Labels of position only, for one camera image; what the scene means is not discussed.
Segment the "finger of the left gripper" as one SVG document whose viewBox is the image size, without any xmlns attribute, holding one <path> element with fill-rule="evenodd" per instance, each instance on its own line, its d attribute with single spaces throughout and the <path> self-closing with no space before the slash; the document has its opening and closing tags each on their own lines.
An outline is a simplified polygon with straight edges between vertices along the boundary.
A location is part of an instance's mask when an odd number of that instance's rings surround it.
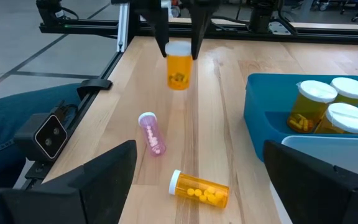
<svg viewBox="0 0 358 224">
<path fill-rule="evenodd" d="M 191 54 L 198 58 L 201 44 L 211 17 L 219 8 L 219 0 L 190 0 L 188 10 L 191 18 Z"/>
<path fill-rule="evenodd" d="M 161 0 L 146 0 L 144 18 L 151 26 L 161 54 L 165 58 L 165 46 L 169 42 L 168 9 L 162 7 Z"/>
</svg>

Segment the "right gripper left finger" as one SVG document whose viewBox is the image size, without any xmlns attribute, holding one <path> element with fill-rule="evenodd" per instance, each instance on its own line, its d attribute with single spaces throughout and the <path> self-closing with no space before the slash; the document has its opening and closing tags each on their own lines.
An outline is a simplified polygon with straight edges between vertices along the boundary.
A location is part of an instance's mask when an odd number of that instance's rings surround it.
<svg viewBox="0 0 358 224">
<path fill-rule="evenodd" d="M 0 224 L 118 224 L 136 160 L 128 140 L 33 189 L 0 189 Z"/>
</svg>

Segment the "large amber pill bottle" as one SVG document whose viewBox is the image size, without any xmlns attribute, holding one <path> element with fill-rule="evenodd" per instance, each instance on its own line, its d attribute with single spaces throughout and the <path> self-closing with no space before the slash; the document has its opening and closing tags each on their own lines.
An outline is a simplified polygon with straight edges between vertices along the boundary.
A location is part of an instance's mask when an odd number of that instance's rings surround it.
<svg viewBox="0 0 358 224">
<path fill-rule="evenodd" d="M 358 81 L 337 77 L 334 78 L 330 85 L 337 91 L 335 103 L 347 103 L 349 105 L 358 106 Z"/>
<path fill-rule="evenodd" d="M 167 85 L 172 90 L 186 90 L 190 85 L 193 57 L 191 43 L 172 41 L 165 46 Z"/>
<path fill-rule="evenodd" d="M 287 125 L 298 133 L 312 133 L 328 105 L 337 97 L 337 91 L 327 83 L 305 80 L 297 84 L 295 100 Z"/>
<path fill-rule="evenodd" d="M 347 103 L 330 104 L 315 134 L 358 134 L 358 107 Z"/>
</svg>

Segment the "pink pill bottle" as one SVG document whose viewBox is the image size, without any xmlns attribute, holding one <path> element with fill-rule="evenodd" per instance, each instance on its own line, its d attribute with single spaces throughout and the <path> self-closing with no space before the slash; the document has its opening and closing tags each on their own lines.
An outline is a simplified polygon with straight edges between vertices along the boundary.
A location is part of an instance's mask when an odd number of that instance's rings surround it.
<svg viewBox="0 0 358 224">
<path fill-rule="evenodd" d="M 166 151 L 166 145 L 157 123 L 157 117 L 153 112 L 142 113 L 138 118 L 138 124 L 144 134 L 147 147 L 153 156 L 161 156 Z"/>
</svg>

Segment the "small amber pill bottle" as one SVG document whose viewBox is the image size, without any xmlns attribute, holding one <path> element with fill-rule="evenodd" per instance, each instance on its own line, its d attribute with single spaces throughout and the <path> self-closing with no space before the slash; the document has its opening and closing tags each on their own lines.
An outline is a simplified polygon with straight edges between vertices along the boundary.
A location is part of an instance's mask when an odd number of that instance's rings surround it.
<svg viewBox="0 0 358 224">
<path fill-rule="evenodd" d="M 170 179 L 168 193 L 219 208 L 226 208 L 229 187 L 174 170 Z"/>
</svg>

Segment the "blue plastic bin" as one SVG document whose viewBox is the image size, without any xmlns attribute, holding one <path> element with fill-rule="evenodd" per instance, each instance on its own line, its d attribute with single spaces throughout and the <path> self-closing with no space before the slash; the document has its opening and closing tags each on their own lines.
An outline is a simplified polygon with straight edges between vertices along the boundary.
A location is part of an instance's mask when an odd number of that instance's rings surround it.
<svg viewBox="0 0 358 224">
<path fill-rule="evenodd" d="M 299 82 L 316 80 L 331 83 L 334 75 L 253 73 L 248 76 L 243 117 L 254 151 L 262 161 L 264 141 L 281 142 L 287 136 L 299 136 L 287 125 L 298 96 Z"/>
</svg>

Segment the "silver aluminium strut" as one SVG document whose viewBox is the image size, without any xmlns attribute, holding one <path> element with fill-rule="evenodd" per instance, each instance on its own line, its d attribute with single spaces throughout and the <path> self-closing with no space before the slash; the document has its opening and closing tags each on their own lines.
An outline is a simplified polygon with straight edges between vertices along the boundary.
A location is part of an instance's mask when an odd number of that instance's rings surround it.
<svg viewBox="0 0 358 224">
<path fill-rule="evenodd" d="M 117 51 L 125 52 L 127 48 L 129 3 L 121 4 L 119 8 L 119 23 L 117 28 Z"/>
</svg>

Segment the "person's leg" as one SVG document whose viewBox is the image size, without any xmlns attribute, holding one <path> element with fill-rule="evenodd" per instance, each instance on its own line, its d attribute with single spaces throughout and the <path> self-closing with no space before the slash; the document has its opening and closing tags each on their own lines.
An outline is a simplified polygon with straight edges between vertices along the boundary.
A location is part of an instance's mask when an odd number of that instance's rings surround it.
<svg viewBox="0 0 358 224">
<path fill-rule="evenodd" d="M 78 106 L 79 84 L 55 86 L 0 98 L 0 188 L 11 188 L 25 165 L 25 155 L 14 144 L 16 131 L 36 113 L 48 113 L 62 100 Z"/>
</svg>

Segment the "black aluminium table frame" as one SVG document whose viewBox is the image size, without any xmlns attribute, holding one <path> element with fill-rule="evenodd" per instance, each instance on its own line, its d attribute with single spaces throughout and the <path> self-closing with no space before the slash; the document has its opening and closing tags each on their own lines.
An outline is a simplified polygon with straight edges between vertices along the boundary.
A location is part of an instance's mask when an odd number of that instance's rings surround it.
<svg viewBox="0 0 358 224">
<path fill-rule="evenodd" d="M 100 35 L 103 37 L 111 37 L 117 39 L 117 28 L 119 20 L 91 20 L 79 19 L 74 17 L 58 17 L 53 15 L 53 12 L 65 8 L 61 5 L 62 0 L 37 0 L 37 8 L 42 17 L 40 24 L 40 31 L 48 34 L 86 34 L 86 35 Z M 136 10 L 138 3 L 141 0 L 111 0 L 112 4 L 129 3 L 129 24 L 127 46 L 130 45 L 133 38 L 136 36 L 150 36 L 155 37 L 154 32 L 148 22 L 139 15 Z M 169 22 L 169 37 L 184 37 L 191 38 L 191 19 L 168 19 Z M 232 21 L 222 19 L 212 19 L 211 23 L 205 32 L 204 39 L 219 39 L 219 40 L 251 40 L 251 41 L 266 41 L 266 42 L 301 42 L 314 44 L 344 44 L 344 45 L 358 45 L 358 25 L 352 24 L 302 24 L 290 22 L 296 29 L 297 35 L 281 35 L 281 34 L 251 34 L 246 31 L 246 25 L 241 21 L 240 24 Z M 115 70 L 117 63 L 122 58 L 124 52 L 116 52 L 107 69 L 98 77 L 94 79 L 108 80 L 111 72 Z M 77 107 L 74 117 L 67 121 L 66 129 L 68 135 L 72 136 L 75 129 L 81 123 L 81 120 L 89 110 L 100 91 L 88 93 L 80 105 Z"/>
</svg>

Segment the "black plastic frame clamp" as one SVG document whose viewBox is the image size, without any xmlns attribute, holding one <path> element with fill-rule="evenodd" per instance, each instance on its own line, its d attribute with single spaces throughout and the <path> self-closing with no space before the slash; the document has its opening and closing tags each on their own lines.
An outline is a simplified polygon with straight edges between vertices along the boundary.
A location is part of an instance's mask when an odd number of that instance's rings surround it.
<svg viewBox="0 0 358 224">
<path fill-rule="evenodd" d="M 112 81 L 110 80 L 89 79 L 89 80 L 82 81 L 80 85 L 77 87 L 76 91 L 80 100 L 83 100 L 83 98 L 88 93 L 94 93 L 100 90 L 109 90 L 111 87 L 112 87 Z"/>
</svg>

